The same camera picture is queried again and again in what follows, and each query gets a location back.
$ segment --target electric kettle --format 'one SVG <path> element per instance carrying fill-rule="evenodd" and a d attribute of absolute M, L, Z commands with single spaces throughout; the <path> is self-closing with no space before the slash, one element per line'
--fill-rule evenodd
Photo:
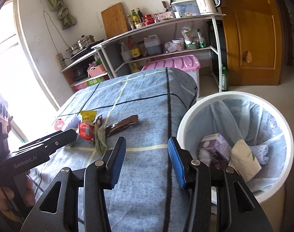
<path fill-rule="evenodd" d="M 221 5 L 221 0 L 218 0 L 217 4 L 215 0 L 196 0 L 201 15 L 217 14 L 217 7 Z"/>

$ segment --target pink lid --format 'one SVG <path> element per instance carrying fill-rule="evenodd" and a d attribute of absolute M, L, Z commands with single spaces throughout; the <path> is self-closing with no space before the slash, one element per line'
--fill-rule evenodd
<path fill-rule="evenodd" d="M 142 71 L 164 67 L 172 67 L 183 71 L 190 71 L 199 69 L 201 65 L 199 64 L 196 56 L 184 55 L 151 62 L 144 66 Z"/>

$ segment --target tiled floor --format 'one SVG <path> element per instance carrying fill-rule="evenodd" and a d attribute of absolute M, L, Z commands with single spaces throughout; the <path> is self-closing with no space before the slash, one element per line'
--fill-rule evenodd
<path fill-rule="evenodd" d="M 210 75 L 203 75 L 199 78 L 200 97 L 208 96 L 219 92 L 214 78 Z M 287 120 L 294 139 L 294 68 L 282 67 L 281 84 L 278 86 L 233 86 L 229 90 L 248 92 L 273 104 Z M 262 207 L 269 218 L 274 231 L 278 232 L 282 223 L 284 207 L 284 186 L 270 199 L 262 203 Z"/>

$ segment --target door handle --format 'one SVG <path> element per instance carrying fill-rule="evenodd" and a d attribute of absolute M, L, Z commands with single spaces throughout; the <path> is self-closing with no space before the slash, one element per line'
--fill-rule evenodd
<path fill-rule="evenodd" d="M 242 54 L 242 61 L 250 63 L 252 61 L 252 54 L 250 51 L 244 51 Z"/>

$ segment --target pink storage box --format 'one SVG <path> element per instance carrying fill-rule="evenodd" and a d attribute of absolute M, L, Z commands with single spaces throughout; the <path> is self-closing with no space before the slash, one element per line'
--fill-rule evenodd
<path fill-rule="evenodd" d="M 142 71 L 164 67 L 177 68 L 188 73 L 197 84 L 197 90 L 199 93 L 199 69 L 201 68 L 201 65 L 199 64 L 196 56 L 184 55 L 154 61 L 144 66 Z"/>
<path fill-rule="evenodd" d="M 105 68 L 104 68 L 104 65 L 101 64 L 96 67 L 91 67 L 91 68 L 89 67 L 87 72 L 90 77 L 95 77 L 95 76 L 98 76 L 98 75 L 105 73 Z"/>

